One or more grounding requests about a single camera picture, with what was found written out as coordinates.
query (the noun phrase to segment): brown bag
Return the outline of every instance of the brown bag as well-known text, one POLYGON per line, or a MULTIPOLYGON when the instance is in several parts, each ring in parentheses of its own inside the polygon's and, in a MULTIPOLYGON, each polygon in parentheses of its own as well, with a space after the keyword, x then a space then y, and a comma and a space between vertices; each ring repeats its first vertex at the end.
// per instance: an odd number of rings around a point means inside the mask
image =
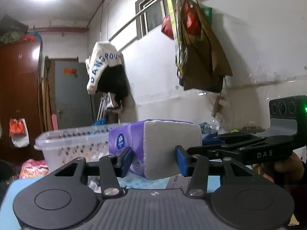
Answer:
POLYGON ((186 1, 184 1, 180 12, 180 40, 183 52, 181 85, 184 90, 199 89, 221 92, 224 76, 232 76, 231 68, 201 8, 192 0, 189 2, 197 12, 201 23, 201 33, 194 36, 187 32, 184 13, 186 1))

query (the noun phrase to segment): orange bag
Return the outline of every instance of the orange bag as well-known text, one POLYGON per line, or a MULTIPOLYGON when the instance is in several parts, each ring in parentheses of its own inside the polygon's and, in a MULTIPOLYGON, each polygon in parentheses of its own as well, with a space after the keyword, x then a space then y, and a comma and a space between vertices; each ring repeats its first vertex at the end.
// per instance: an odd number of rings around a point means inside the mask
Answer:
POLYGON ((10 137, 16 135, 26 136, 25 126, 21 120, 10 119, 10 137))
POLYGON ((174 34, 172 33, 172 24, 171 24, 171 17, 166 16, 163 19, 162 22, 162 29, 161 32, 171 38, 172 40, 174 39, 174 34))
POLYGON ((185 28, 188 34, 197 36, 201 34, 201 23, 194 7, 191 7, 189 0, 185 0, 185 28))

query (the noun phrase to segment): white bag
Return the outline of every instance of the white bag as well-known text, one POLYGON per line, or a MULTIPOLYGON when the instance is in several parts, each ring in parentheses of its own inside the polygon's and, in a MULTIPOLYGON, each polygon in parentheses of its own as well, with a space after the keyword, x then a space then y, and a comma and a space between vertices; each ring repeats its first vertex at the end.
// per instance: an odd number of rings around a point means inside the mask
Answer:
POLYGON ((11 136, 13 144, 15 145, 15 147, 18 147, 18 148, 27 147, 30 143, 26 121, 24 118, 21 118, 21 120, 25 126, 26 135, 25 136, 11 136))

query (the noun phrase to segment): red pipe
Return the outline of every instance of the red pipe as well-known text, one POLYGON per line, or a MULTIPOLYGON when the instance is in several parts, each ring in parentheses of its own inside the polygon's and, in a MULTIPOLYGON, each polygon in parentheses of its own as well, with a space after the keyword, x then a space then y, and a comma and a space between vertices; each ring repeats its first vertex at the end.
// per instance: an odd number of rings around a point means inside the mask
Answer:
POLYGON ((93 18, 95 17, 95 15, 97 14, 99 8, 101 7, 101 5, 104 3, 105 0, 102 0, 101 3, 99 4, 98 8, 96 9, 94 15, 92 16, 92 18, 90 19, 90 21, 88 22, 88 25, 86 26, 86 28, 89 27, 90 23, 92 22, 93 18))
POLYGON ((29 31, 36 32, 70 32, 70 33, 85 33, 89 30, 88 27, 34 27, 29 31))

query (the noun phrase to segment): circular pad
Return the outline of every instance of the circular pad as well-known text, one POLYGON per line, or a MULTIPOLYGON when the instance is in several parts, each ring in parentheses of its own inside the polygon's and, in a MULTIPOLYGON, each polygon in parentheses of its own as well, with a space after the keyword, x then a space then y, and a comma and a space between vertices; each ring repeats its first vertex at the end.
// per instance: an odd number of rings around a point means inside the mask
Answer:
POLYGON ((289 111, 290 111, 291 114, 294 114, 294 113, 295 113, 295 110, 296 110, 296 108, 295 108, 295 103, 294 103, 293 101, 291 101, 291 102, 289 103, 289 111))
POLYGON ((284 101, 278 104, 278 110, 281 115, 285 115, 287 112, 287 106, 284 101))
POLYGON ((97 196, 86 185, 43 181, 44 178, 25 188, 14 199, 14 213, 23 225, 45 230, 71 228, 96 209, 97 196))
POLYGON ((275 229, 289 221, 291 195, 277 185, 223 185, 211 197, 213 211, 237 229, 275 229))
POLYGON ((272 112, 273 112, 273 114, 275 114, 277 112, 276 104, 272 104, 272 112))
POLYGON ((67 206, 71 200, 70 193, 60 189, 50 189, 39 193, 35 198, 35 204, 41 209, 57 210, 67 206))

